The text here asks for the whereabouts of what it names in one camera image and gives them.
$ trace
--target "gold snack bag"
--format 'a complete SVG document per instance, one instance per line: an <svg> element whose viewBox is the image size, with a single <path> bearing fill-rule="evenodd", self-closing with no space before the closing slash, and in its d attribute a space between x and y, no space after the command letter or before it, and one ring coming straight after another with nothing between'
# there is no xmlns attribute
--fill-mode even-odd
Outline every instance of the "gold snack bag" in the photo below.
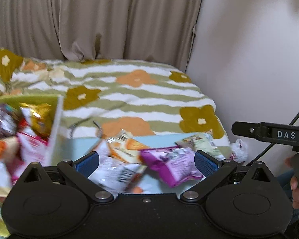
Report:
<svg viewBox="0 0 299 239"><path fill-rule="evenodd" d="M44 138L50 135L52 128L51 105L47 103L39 105L20 103L20 109L28 124L38 136Z"/></svg>

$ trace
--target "floral bedspread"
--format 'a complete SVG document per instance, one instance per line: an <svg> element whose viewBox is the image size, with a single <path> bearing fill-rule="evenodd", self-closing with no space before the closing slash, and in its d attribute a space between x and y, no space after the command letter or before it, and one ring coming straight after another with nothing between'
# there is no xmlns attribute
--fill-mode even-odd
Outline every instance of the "floral bedspread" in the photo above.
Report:
<svg viewBox="0 0 299 239"><path fill-rule="evenodd" d="M212 130L215 144L230 155L215 103L178 69L138 60L71 62L27 59L0 50L0 95L61 94L62 132L93 137L98 123L105 136L120 129L134 136Z"/></svg>

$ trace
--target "orange snack bag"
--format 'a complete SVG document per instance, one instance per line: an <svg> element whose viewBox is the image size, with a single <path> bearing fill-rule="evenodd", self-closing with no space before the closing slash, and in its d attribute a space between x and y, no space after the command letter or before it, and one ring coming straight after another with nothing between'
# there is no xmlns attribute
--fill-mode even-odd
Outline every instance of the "orange snack bag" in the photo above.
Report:
<svg viewBox="0 0 299 239"><path fill-rule="evenodd" d="M149 147L132 138L130 132L121 129L117 136L109 138L110 156L130 164L142 164L140 150Z"/></svg>
<svg viewBox="0 0 299 239"><path fill-rule="evenodd" d="M19 150L19 142L17 137L7 137L0 139L0 159L3 159L5 164L9 164L15 158Z"/></svg>

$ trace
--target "curtain fold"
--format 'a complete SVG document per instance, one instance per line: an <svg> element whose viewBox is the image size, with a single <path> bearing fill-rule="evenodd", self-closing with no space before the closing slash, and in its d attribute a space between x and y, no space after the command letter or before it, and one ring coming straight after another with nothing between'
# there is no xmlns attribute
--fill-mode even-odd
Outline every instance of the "curtain fold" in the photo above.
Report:
<svg viewBox="0 0 299 239"><path fill-rule="evenodd" d="M139 59L185 70L200 3L0 0L0 47L41 59Z"/></svg>
<svg viewBox="0 0 299 239"><path fill-rule="evenodd" d="M57 0L0 0L0 48L25 57L64 59L53 17L59 7Z"/></svg>

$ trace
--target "blue gripper pad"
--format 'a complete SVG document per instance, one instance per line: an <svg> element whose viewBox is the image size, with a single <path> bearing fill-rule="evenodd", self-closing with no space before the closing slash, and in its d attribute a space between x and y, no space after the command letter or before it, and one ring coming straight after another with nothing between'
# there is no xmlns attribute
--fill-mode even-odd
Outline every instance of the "blue gripper pad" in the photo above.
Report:
<svg viewBox="0 0 299 239"><path fill-rule="evenodd" d="M212 175L219 169L218 164L214 163L206 156L200 154L199 152L195 153L194 157L196 168L205 176L208 177Z"/></svg>
<svg viewBox="0 0 299 239"><path fill-rule="evenodd" d="M75 170L88 178L98 168L100 157L97 152L91 152L74 163Z"/></svg>

